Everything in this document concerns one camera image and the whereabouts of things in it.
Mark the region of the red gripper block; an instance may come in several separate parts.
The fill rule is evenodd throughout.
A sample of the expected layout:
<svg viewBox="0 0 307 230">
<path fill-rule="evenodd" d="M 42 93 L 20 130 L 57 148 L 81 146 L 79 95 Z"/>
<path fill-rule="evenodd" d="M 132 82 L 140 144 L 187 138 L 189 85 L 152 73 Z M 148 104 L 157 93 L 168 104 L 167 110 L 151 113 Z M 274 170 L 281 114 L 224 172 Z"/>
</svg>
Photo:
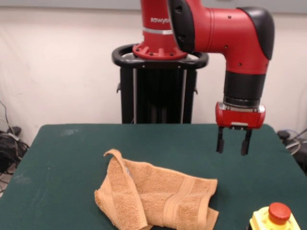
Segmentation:
<svg viewBox="0 0 307 230">
<path fill-rule="evenodd" d="M 218 102 L 215 107 L 215 117 L 218 127 L 218 138 L 216 151 L 224 151 L 224 127 L 243 127 L 246 130 L 245 139 L 242 142 L 241 155 L 248 155 L 252 129 L 259 129 L 264 123 L 266 110 L 264 105 L 257 108 L 238 108 L 227 106 L 223 102 Z"/>
</svg>

